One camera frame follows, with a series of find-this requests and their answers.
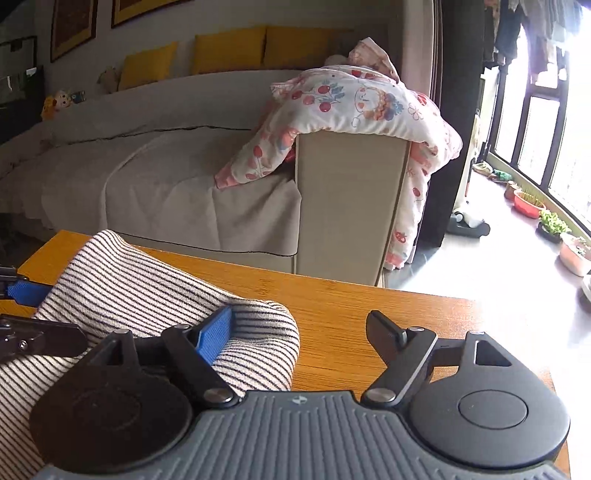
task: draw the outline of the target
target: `window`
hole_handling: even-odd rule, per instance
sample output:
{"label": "window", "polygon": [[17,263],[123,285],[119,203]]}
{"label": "window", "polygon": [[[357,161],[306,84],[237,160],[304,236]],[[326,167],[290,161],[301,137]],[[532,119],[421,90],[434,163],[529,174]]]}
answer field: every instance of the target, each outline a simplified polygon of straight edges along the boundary
{"label": "window", "polygon": [[528,177],[591,233],[591,11],[568,53],[538,76],[530,72],[523,28],[517,58],[501,67],[489,138],[491,152]]}

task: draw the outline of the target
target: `gray ribbed plate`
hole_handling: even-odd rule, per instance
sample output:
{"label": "gray ribbed plate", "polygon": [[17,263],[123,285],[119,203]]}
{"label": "gray ribbed plate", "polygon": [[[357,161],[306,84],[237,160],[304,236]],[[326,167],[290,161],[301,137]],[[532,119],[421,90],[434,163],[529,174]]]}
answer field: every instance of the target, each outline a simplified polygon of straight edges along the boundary
{"label": "gray ribbed plate", "polygon": [[552,465],[478,473],[444,463],[408,434],[400,418],[360,406],[350,392],[249,392],[211,410],[156,462],[114,476],[52,466],[34,480],[566,480]]}

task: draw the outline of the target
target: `black planter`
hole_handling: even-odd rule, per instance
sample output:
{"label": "black planter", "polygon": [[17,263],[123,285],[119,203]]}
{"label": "black planter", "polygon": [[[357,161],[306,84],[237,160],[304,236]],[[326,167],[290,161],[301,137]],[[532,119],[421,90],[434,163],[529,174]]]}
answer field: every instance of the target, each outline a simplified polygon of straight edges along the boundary
{"label": "black planter", "polygon": [[536,230],[540,236],[552,242],[553,244],[559,244],[561,242],[560,234],[552,235],[548,230],[546,230],[542,222],[538,222],[538,228],[536,228]]}

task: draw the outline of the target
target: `striped cloth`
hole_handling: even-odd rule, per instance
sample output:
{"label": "striped cloth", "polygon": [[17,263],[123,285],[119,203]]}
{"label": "striped cloth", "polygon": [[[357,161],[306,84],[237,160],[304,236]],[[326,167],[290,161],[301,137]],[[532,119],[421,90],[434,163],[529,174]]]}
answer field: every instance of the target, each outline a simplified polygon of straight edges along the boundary
{"label": "striped cloth", "polygon": [[[290,312],[247,300],[192,277],[104,231],[76,255],[37,310],[42,320],[73,322],[97,344],[117,327],[157,336],[196,324],[217,308],[235,312],[232,337],[213,368],[237,394],[289,390],[300,337]],[[35,402],[76,359],[19,357],[0,365],[0,479],[29,480],[43,466],[28,429]]]}

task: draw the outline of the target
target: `beige sofa armrest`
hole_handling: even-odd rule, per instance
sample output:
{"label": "beige sofa armrest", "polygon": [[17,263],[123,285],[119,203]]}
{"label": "beige sofa armrest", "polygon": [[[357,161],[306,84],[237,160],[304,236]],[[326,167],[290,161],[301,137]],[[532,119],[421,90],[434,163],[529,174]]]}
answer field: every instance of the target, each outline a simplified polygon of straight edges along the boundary
{"label": "beige sofa armrest", "polygon": [[383,135],[297,137],[299,275],[377,285],[410,143]]}

